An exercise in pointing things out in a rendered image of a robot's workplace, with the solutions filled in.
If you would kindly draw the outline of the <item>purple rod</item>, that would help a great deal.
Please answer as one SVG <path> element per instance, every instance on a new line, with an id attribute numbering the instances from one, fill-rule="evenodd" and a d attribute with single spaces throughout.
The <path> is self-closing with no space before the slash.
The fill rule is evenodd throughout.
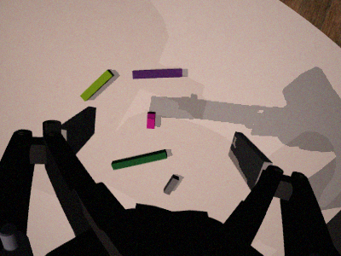
<path id="1" fill-rule="evenodd" d="M 181 68 L 151 69 L 132 71 L 133 79 L 178 78 L 182 77 Z"/>

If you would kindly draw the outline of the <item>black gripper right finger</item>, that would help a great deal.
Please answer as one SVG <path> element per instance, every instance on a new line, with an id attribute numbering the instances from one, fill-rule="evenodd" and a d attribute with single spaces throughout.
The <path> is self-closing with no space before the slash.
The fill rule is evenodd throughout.
<path id="1" fill-rule="evenodd" d="M 280 198 L 285 256 L 341 256 L 304 174 L 284 175 L 242 132 L 235 132 L 228 156 L 251 192 L 208 239 L 201 256 L 246 256 L 273 197 Z"/>

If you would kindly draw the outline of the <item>small magenta block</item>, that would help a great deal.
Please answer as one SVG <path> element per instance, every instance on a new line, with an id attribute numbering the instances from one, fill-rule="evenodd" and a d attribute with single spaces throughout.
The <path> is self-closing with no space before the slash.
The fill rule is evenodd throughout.
<path id="1" fill-rule="evenodd" d="M 147 128 L 154 129 L 156 112 L 147 112 Z"/>

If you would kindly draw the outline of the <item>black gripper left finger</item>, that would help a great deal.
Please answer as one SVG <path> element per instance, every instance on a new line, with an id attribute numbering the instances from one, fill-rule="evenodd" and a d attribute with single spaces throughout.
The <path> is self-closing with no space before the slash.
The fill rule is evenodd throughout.
<path id="1" fill-rule="evenodd" d="M 76 155 L 95 134 L 95 114 L 87 107 L 63 124 L 46 120 L 42 137 L 13 133 L 0 160 L 0 256 L 33 256 L 26 232 L 35 164 L 44 164 L 75 237 L 92 228 L 110 256 L 158 256 L 156 236 Z"/>

